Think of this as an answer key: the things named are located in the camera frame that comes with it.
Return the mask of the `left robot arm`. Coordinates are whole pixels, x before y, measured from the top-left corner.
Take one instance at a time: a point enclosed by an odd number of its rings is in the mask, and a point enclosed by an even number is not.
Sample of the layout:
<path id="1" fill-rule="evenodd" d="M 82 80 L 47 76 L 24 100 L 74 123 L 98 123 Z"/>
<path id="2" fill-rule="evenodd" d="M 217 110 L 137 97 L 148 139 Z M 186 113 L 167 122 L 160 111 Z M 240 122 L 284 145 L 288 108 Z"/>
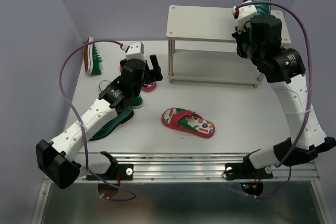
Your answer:
<path id="1" fill-rule="evenodd" d="M 49 141 L 36 145 L 38 168 L 60 189 L 86 175 L 87 161 L 77 158 L 87 141 L 107 123 L 130 108 L 145 84 L 163 79 L 156 55 L 150 55 L 153 68 L 141 59 L 122 60 L 121 75 L 95 99 L 90 108 L 70 127 Z"/>

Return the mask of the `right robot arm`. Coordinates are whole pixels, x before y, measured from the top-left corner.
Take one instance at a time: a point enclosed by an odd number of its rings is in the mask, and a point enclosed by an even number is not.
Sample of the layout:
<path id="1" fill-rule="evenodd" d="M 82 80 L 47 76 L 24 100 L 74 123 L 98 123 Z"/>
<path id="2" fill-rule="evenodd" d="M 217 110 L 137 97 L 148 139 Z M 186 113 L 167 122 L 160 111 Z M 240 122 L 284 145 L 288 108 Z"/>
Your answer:
<path id="1" fill-rule="evenodd" d="M 282 22 L 273 15 L 238 18 L 233 37 L 237 53 L 248 58 L 275 92 L 289 127 L 290 136 L 273 147 L 256 150 L 241 163 L 226 166 L 226 178 L 252 179 L 274 165 L 308 163 L 335 147 L 335 138 L 322 130 L 306 83 L 300 53 L 281 45 Z"/>

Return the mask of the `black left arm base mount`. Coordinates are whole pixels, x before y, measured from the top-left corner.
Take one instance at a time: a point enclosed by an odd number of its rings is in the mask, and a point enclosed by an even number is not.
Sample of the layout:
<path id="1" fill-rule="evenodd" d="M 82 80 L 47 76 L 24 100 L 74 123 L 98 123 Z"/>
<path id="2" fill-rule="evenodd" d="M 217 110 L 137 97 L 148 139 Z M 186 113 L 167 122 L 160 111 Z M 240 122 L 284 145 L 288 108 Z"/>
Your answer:
<path id="1" fill-rule="evenodd" d="M 90 154 L 89 167 L 92 172 L 104 180 L 133 180 L 134 165 L 120 162 L 106 151 L 101 151 L 98 154 Z"/>

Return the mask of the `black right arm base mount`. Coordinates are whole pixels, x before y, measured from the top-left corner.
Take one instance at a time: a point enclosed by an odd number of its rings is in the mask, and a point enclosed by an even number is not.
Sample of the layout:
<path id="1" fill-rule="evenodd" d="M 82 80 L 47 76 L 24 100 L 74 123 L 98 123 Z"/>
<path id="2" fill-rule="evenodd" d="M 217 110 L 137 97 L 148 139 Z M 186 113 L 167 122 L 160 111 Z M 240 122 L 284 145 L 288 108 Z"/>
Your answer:
<path id="1" fill-rule="evenodd" d="M 245 156 L 242 162 L 226 163 L 222 177 L 228 181 L 236 179 L 272 179 L 274 177 L 270 167 L 254 168 L 249 156 L 250 154 Z"/>

